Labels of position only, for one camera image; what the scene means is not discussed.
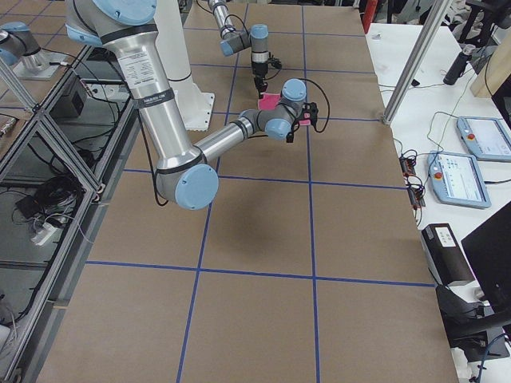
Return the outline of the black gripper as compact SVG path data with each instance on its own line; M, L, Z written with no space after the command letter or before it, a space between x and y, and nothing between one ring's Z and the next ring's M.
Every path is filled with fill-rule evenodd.
M261 81L260 92L265 93L267 91L267 82L264 80L268 72L267 61L252 61L252 74L254 76L254 84L257 92L259 92L259 79Z
M286 142L293 143L295 132L302 126L312 126L315 131L317 129L319 109L315 102L305 103L301 114L291 123L291 131L286 135Z

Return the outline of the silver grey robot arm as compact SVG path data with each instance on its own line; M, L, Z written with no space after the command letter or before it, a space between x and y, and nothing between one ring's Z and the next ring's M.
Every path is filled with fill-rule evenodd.
M252 75L258 97L262 99L267 91L266 76L271 59L267 25L255 24L247 28L241 18L229 11L225 1L209 0L208 8L219 28L220 49L225 57L251 50Z
M156 47L159 34L155 1L68 1L66 29L70 39L104 47L115 54L133 98L139 120L159 155L153 173L156 194L188 210L207 207L219 187L209 161L252 136L264 133L290 141L302 120L317 121L302 78L286 81L270 109L248 109L197 143L188 137L171 82Z

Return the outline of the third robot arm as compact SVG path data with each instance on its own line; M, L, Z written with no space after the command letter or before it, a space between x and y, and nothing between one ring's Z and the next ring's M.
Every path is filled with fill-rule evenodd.
M1 59L23 80L48 81L57 71L24 22L1 25Z

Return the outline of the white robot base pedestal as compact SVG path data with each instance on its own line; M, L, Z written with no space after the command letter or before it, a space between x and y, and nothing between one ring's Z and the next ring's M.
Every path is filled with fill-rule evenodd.
M159 31L156 47L176 95L185 128L188 131L206 131L215 95L202 92L192 78L178 1L158 1L154 20Z

